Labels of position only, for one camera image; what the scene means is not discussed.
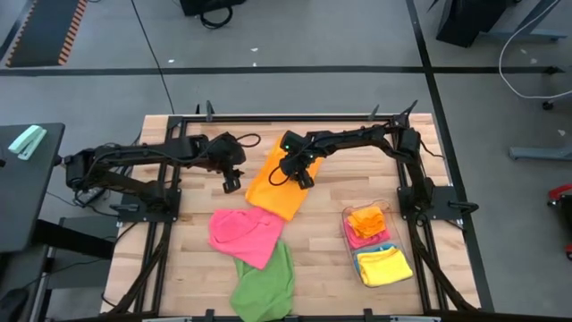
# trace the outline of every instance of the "black floor stripe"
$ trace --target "black floor stripe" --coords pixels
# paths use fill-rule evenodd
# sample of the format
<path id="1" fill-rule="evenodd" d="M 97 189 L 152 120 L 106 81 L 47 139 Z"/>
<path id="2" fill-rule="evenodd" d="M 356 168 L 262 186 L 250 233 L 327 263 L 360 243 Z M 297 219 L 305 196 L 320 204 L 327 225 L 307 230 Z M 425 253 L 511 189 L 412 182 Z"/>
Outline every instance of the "black floor stripe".
<path id="1" fill-rule="evenodd" d="M 4 43 L 0 47 L 0 60 L 4 58 L 4 56 L 6 56 L 8 49 L 10 49 L 10 45 L 12 44 L 12 41 L 14 40 L 16 35 L 18 34 L 18 30 L 20 30 L 21 25 L 26 20 L 29 9 L 32 6 L 33 2 L 34 2 L 33 0 L 27 0 L 24 7 L 21 8 L 20 15 L 18 15 L 18 18 L 16 18 L 16 21 L 10 28 L 10 32 L 8 32 L 8 36 L 6 36 L 6 38 L 4 39 Z"/>
<path id="2" fill-rule="evenodd" d="M 506 67 L 503 72 L 542 73 L 549 66 Z M 433 73 L 443 74 L 497 74 L 497 67 L 433 67 Z M 283 73 L 425 73 L 421 66 L 268 66 L 268 67 L 170 67 L 163 68 L 164 75 L 232 75 L 232 74 L 283 74 Z M 0 76 L 140 76 L 158 75 L 156 68 L 103 68 L 103 69 L 0 69 Z"/>
<path id="3" fill-rule="evenodd" d="M 413 27 L 413 31 L 415 33 L 417 48 L 419 49 L 419 55 L 421 56 L 421 62 L 425 68 L 425 79 L 427 80 L 427 86 L 429 87 L 429 93 L 433 102 L 437 127 L 439 133 L 441 134 L 443 149 L 445 156 L 447 157 L 450 177 L 453 182 L 453 186 L 457 191 L 459 200 L 467 201 L 467 193 L 465 191 L 465 186 L 463 184 L 461 173 L 458 168 L 455 149 L 453 148 L 453 141 L 450 136 L 449 127 L 447 125 L 447 118 L 445 117 L 445 111 L 441 102 L 441 96 L 439 95 L 439 90 L 437 89 L 437 82 L 435 81 L 435 76 L 433 74 L 433 67 L 431 66 L 431 60 L 429 59 L 429 53 L 427 52 L 427 46 L 423 37 L 423 31 L 419 26 L 416 7 L 413 3 L 413 0 L 406 0 L 406 3 L 409 11 L 409 18 L 411 20 L 411 26 Z M 484 272 L 483 259 L 480 256 L 481 252 L 477 243 L 475 227 L 473 226 L 471 216 L 464 218 L 463 224 L 466 228 L 464 235 L 467 242 L 469 260 L 473 269 L 473 275 L 475 277 L 475 283 L 477 286 L 477 292 L 481 302 L 481 307 L 486 311 L 493 312 L 494 307 L 492 305 L 491 291 L 489 289 L 489 285 L 487 283 L 486 275 Z"/>

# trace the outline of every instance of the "green object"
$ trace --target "green object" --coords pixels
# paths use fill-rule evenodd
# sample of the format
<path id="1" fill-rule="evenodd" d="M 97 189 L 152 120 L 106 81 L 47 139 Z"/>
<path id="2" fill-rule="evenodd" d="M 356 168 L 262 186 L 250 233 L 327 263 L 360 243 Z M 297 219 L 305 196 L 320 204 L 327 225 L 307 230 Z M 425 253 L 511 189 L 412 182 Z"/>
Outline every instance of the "green object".
<path id="1" fill-rule="evenodd" d="M 21 160 L 28 160 L 39 145 L 39 142 L 44 139 L 47 131 L 40 126 L 31 125 L 24 131 L 16 140 L 10 144 L 8 150 L 12 153 L 18 154 Z"/>
<path id="2" fill-rule="evenodd" d="M 282 319 L 292 310 L 294 266 L 290 249 L 276 243 L 264 270 L 234 259 L 239 285 L 231 296 L 231 306 L 244 322 Z"/>

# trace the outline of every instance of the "folded pink cloth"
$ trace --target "folded pink cloth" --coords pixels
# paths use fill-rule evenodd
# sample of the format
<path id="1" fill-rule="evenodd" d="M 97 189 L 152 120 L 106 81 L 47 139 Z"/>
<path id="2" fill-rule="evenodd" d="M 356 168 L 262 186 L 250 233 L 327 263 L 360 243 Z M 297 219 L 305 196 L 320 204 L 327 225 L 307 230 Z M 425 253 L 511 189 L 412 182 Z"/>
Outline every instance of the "folded pink cloth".
<path id="1" fill-rule="evenodd" d="M 346 231 L 346 236 L 348 237 L 349 247 L 352 248 L 353 250 L 357 250 L 362 247 L 373 245 L 380 242 L 386 242 L 391 238 L 390 231 L 387 229 L 369 238 L 358 237 L 356 236 L 354 230 L 351 228 L 351 225 L 349 225 L 348 219 L 343 220 L 343 228 Z"/>
<path id="2" fill-rule="evenodd" d="M 208 223 L 208 243 L 221 253 L 264 269 L 284 221 L 262 208 L 216 210 Z"/>

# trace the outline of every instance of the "white cable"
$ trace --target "white cable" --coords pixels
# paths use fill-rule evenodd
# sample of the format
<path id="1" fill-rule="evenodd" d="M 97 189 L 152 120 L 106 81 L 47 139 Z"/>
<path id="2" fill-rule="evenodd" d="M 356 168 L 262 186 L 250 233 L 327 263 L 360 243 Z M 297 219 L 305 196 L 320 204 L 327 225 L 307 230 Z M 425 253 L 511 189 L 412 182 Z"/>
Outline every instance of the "white cable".
<path id="1" fill-rule="evenodd" d="M 531 98 L 531 99 L 553 99 L 553 98 L 557 98 L 557 97 L 563 97 L 566 96 L 568 94 L 572 94 L 572 90 L 567 91 L 565 93 L 560 93 L 557 95 L 553 95 L 550 97 L 540 97 L 540 96 L 527 96 L 527 95 L 523 95 L 521 93 L 519 93 L 515 88 L 512 87 L 512 85 L 510 85 L 509 81 L 504 77 L 504 74 L 502 73 L 502 57 L 504 56 L 504 51 L 507 49 L 507 46 L 509 45 L 510 41 L 512 41 L 512 39 L 514 37 L 516 37 L 522 30 L 525 30 L 528 26 L 530 26 L 533 22 L 539 20 L 542 16 L 544 16 L 545 13 L 547 13 L 550 9 L 552 9 L 552 7 L 554 5 L 556 5 L 559 2 L 559 0 L 554 0 L 554 2 L 548 6 L 548 8 L 544 9 L 544 11 L 539 14 L 536 18 L 532 19 L 531 21 L 529 21 L 526 25 L 524 25 L 521 29 L 517 30 L 512 36 L 510 36 L 509 40 L 507 40 L 507 43 L 504 44 L 504 47 L 502 48 L 502 50 L 500 51 L 500 57 L 499 57 L 499 74 L 502 77 L 502 79 L 504 80 L 504 82 L 507 83 L 507 85 L 509 85 L 509 88 L 512 89 L 513 92 L 515 92 L 515 94 L 517 94 L 518 96 L 522 97 L 522 98 Z"/>

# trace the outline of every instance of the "orange and black mat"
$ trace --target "orange and black mat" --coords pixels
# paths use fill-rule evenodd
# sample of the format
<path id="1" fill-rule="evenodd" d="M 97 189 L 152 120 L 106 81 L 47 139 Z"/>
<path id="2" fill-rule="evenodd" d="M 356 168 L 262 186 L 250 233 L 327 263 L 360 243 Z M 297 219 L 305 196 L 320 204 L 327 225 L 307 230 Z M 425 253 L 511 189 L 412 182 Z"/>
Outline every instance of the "orange and black mat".
<path id="1" fill-rule="evenodd" d="M 35 0 L 6 59 L 8 67 L 66 64 L 87 0 Z"/>

